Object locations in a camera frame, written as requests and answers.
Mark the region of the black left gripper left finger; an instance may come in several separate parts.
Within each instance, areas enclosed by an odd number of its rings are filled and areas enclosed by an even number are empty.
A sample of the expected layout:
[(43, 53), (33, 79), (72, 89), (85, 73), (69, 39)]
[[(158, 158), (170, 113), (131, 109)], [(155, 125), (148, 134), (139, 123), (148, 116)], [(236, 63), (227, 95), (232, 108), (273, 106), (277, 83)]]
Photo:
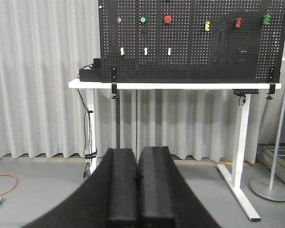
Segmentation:
[(130, 149), (108, 149), (92, 175), (28, 228), (134, 228), (136, 159)]

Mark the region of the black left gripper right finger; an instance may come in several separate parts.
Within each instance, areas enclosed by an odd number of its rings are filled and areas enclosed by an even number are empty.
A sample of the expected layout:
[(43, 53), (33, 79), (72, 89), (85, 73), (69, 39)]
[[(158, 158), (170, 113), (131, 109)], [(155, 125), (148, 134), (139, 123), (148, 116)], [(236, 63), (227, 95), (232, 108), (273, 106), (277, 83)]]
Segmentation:
[(191, 190), (168, 147), (144, 147), (138, 164), (140, 228), (218, 228)]

